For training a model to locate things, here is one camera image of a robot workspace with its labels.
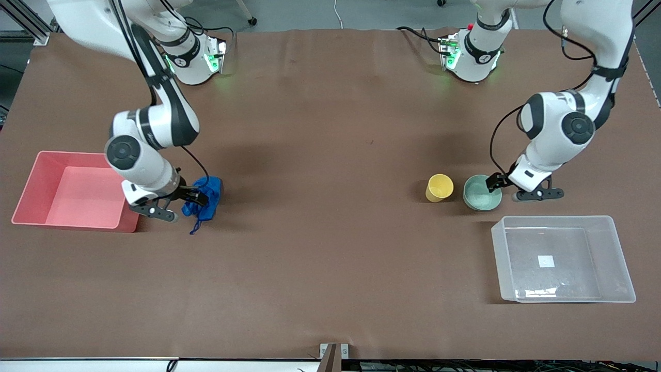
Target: clear plastic bin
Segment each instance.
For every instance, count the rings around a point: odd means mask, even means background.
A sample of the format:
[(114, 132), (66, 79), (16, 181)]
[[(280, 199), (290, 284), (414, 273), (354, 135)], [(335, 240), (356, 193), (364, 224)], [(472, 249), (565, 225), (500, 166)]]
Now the clear plastic bin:
[(636, 301), (609, 216), (505, 216), (491, 236), (504, 300)]

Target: white label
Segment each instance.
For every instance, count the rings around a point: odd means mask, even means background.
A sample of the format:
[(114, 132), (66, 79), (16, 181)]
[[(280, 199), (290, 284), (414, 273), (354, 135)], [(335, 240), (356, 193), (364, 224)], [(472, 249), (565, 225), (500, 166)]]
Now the white label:
[(553, 256), (537, 256), (540, 267), (555, 267), (553, 263)]

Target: pink plastic bin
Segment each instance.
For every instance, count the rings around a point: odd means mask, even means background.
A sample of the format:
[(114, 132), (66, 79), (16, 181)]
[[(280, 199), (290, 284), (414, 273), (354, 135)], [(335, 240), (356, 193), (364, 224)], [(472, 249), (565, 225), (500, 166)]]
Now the pink plastic bin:
[(42, 151), (11, 222), (64, 230), (136, 231), (122, 177), (103, 154)]

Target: blue cloth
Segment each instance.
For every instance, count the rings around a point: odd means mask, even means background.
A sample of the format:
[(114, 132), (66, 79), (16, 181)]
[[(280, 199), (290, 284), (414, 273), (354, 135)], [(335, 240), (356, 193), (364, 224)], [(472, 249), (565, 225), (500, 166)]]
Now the blue cloth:
[[(195, 181), (193, 186), (202, 186), (205, 182), (206, 176)], [(209, 182), (206, 184), (206, 186), (200, 188), (200, 192), (209, 198), (207, 205), (201, 207), (200, 205), (187, 201), (184, 203), (184, 206), (181, 207), (181, 213), (183, 213), (184, 216), (188, 217), (195, 215), (198, 218), (198, 221), (195, 222), (195, 227), (193, 227), (193, 230), (190, 231), (191, 235), (195, 234), (195, 232), (200, 229), (203, 221), (214, 219), (215, 210), (218, 207), (218, 203), (220, 202), (220, 191), (222, 187), (223, 181), (221, 181), (220, 178), (209, 177)]]

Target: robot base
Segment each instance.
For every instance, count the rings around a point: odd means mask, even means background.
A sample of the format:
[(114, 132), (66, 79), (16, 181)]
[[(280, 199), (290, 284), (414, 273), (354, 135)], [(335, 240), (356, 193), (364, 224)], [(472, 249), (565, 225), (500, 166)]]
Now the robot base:
[(444, 70), (454, 73), (459, 79), (474, 83), (486, 79), (489, 73), (496, 68), (501, 52), (498, 52), (485, 64), (477, 63), (464, 47), (464, 38), (468, 32), (464, 28), (458, 33), (440, 40), (440, 50), (451, 54), (450, 56), (441, 55), (441, 65)]
[(174, 69), (175, 75), (186, 85), (199, 85), (207, 81), (215, 73), (223, 73), (223, 62), (227, 43), (224, 40), (218, 40), (211, 36), (196, 35), (202, 45), (206, 45), (206, 53), (200, 51), (198, 55), (190, 61), (186, 68), (180, 68), (176, 61), (169, 61)]

